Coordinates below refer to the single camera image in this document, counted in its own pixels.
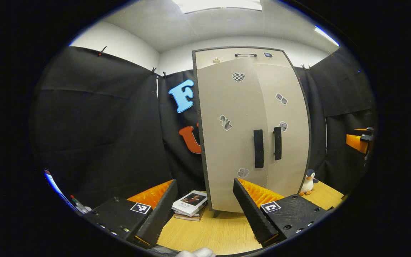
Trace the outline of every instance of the wooden table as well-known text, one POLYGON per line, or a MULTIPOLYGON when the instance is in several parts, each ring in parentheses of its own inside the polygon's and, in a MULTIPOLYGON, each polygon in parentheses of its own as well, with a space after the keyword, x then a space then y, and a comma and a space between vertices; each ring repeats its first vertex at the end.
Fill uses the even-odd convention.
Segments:
MULTIPOLYGON (((312 194, 303 197, 325 210, 336 207, 344 195, 322 183, 316 183, 312 194)), ((161 231, 159 245, 189 252, 202 247, 217 255, 235 254, 260 249, 250 224, 243 213, 220 212, 217 218, 205 207, 201 221, 186 221, 172 217, 161 231)))

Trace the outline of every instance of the white cloth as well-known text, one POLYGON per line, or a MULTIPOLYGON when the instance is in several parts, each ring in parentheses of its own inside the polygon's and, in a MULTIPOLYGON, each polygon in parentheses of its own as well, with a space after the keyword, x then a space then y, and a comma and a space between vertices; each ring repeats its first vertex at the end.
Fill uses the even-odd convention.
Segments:
POLYGON ((212 250, 208 249, 207 247, 202 247, 194 252, 188 251, 181 251, 179 252, 176 257, 215 257, 216 254, 213 253, 212 250))

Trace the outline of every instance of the black handle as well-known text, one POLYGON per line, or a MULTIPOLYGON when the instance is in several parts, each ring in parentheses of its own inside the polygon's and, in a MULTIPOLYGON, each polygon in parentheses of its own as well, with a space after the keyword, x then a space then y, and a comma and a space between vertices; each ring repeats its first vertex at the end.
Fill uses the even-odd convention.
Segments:
MULTIPOLYGON (((237 57, 238 55, 241 55, 241 54, 235 54, 234 56, 237 57)), ((253 55, 253 57, 257 56, 257 54, 251 54, 251 55, 253 55)))
POLYGON ((255 168, 264 167, 263 130, 253 130, 255 138, 255 168))
POLYGON ((275 160, 282 159, 282 128, 274 127, 274 139, 275 139, 275 160))

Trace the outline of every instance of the black curtain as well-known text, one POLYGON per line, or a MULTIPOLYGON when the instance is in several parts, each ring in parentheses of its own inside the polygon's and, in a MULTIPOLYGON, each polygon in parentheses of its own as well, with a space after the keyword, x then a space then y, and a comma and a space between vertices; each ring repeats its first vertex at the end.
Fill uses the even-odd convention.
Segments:
POLYGON ((156 75, 127 60, 67 47, 40 80, 34 145, 60 190, 84 205, 131 197, 172 179, 156 75))
POLYGON ((364 154, 346 144, 346 134, 356 135, 354 129, 366 127, 377 129, 369 80, 353 54, 343 47, 305 73, 315 83, 317 101, 321 102, 323 110, 320 113, 318 109, 310 108, 310 115, 316 112, 318 119, 325 119, 328 130, 326 158, 315 177, 348 194, 363 176, 365 168, 364 154))
POLYGON ((171 88, 185 80, 193 80, 193 70, 186 70, 170 74, 166 78, 158 78, 158 104, 163 133, 164 148, 168 158, 169 167, 173 178, 178 182, 178 193, 187 194, 191 190, 206 190, 204 171, 202 168, 201 154, 188 150, 183 137, 178 133, 183 127, 192 126, 193 135, 200 145, 199 122, 195 103, 184 112, 177 112, 177 103, 168 92, 171 88))
POLYGON ((326 160, 326 121, 323 115, 323 105, 318 86, 309 71, 300 67, 294 67, 294 69, 300 78, 310 113, 310 159, 307 166, 313 169, 315 177, 319 178, 325 173, 326 160))

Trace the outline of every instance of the white cabinet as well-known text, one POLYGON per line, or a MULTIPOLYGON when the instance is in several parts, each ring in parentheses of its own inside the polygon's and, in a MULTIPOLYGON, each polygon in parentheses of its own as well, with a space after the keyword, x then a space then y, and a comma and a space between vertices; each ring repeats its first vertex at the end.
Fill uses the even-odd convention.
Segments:
POLYGON ((235 177, 284 196, 298 193, 310 124, 302 87, 284 52, 202 49, 193 51, 193 65, 211 208, 242 212, 233 194, 235 177))

